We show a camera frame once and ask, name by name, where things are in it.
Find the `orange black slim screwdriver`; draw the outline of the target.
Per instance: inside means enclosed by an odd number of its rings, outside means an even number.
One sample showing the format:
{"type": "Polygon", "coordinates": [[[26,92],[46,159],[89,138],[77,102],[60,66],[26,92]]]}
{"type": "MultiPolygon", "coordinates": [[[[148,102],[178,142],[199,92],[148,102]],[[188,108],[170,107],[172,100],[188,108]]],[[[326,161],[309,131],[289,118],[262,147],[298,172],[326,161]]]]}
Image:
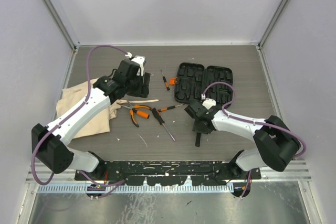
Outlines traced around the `orange black slim screwdriver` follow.
{"type": "Polygon", "coordinates": [[[167,111],[167,110],[172,110],[172,109],[178,108],[178,107],[183,106],[183,105],[185,105],[185,104],[172,105],[172,106],[168,106],[168,107],[165,107],[165,108],[158,109],[158,111],[159,112],[164,112],[164,111],[167,111]]]}

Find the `black plastic tool case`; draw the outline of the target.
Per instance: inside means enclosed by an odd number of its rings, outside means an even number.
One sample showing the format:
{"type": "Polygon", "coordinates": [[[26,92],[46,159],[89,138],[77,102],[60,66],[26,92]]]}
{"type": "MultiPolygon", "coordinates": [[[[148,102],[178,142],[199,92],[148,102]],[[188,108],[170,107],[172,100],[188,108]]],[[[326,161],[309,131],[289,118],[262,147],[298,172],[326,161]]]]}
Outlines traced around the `black plastic tool case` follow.
{"type": "Polygon", "coordinates": [[[234,83],[230,68],[220,66],[204,67],[202,64],[183,62],[179,65],[174,85],[174,99],[177,102],[189,104],[199,101],[206,88],[214,82],[234,83]]]}

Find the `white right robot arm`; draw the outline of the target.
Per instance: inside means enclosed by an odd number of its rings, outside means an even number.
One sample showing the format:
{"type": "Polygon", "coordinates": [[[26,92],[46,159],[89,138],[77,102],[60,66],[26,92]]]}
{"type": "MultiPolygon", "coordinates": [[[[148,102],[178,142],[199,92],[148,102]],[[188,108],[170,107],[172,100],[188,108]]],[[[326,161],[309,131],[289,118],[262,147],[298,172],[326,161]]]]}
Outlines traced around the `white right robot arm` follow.
{"type": "Polygon", "coordinates": [[[198,134],[229,132],[255,143],[255,148],[239,151],[229,162],[229,172],[237,179],[255,168],[269,167],[282,172],[306,149],[299,136],[274,115],[267,119],[249,118],[229,112],[213,99],[193,101],[185,112],[194,120],[193,131],[198,134]]]}

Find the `orange small tool piece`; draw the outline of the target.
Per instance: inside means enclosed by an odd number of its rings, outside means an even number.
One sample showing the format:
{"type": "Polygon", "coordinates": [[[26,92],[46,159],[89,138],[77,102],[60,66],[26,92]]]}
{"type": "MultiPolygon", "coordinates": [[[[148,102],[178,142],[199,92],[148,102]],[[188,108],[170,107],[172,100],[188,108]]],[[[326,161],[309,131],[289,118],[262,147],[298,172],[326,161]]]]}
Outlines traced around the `orange small tool piece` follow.
{"type": "Polygon", "coordinates": [[[170,84],[171,86],[174,86],[174,85],[177,84],[177,81],[178,81],[178,78],[171,78],[170,81],[169,81],[169,84],[170,84]]]}

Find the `black handled claw hammer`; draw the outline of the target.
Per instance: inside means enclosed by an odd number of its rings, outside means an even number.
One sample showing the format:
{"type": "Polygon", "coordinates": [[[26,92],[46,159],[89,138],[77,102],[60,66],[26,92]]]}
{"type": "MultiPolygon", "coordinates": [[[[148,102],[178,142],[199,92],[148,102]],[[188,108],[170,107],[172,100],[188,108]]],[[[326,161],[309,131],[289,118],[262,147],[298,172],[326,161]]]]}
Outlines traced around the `black handled claw hammer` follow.
{"type": "Polygon", "coordinates": [[[201,145],[201,133],[196,133],[196,140],[195,140],[195,146],[200,147],[201,145]]]}

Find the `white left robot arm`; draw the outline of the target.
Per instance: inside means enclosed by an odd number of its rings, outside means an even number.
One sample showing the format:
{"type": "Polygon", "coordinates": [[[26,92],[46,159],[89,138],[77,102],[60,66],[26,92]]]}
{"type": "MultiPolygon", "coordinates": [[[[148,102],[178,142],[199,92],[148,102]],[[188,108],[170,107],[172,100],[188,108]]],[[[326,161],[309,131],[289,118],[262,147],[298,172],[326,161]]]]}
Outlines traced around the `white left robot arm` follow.
{"type": "Polygon", "coordinates": [[[90,84],[89,93],[65,114],[46,126],[36,124],[31,131],[33,175],[38,159],[54,174],[70,168],[85,171],[93,180],[101,179],[105,174],[103,160],[93,152],[73,150],[68,145],[91,119],[125,95],[148,96],[150,74],[144,65],[143,56],[122,60],[112,77],[103,76],[90,84]]]}

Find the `black handled large screwdriver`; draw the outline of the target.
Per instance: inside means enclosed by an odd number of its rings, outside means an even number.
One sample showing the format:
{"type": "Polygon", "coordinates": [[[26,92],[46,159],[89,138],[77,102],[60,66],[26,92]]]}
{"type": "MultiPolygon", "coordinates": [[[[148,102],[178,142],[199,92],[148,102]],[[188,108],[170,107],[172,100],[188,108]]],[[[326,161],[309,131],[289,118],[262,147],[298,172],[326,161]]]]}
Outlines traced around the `black handled large screwdriver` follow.
{"type": "Polygon", "coordinates": [[[167,131],[168,135],[170,136],[170,138],[175,142],[176,139],[174,138],[174,136],[171,134],[171,132],[168,130],[168,128],[165,126],[165,121],[162,119],[160,112],[156,109],[156,108],[152,108],[151,112],[153,114],[153,116],[156,118],[156,120],[159,122],[159,124],[161,126],[164,127],[164,129],[167,131]]]}

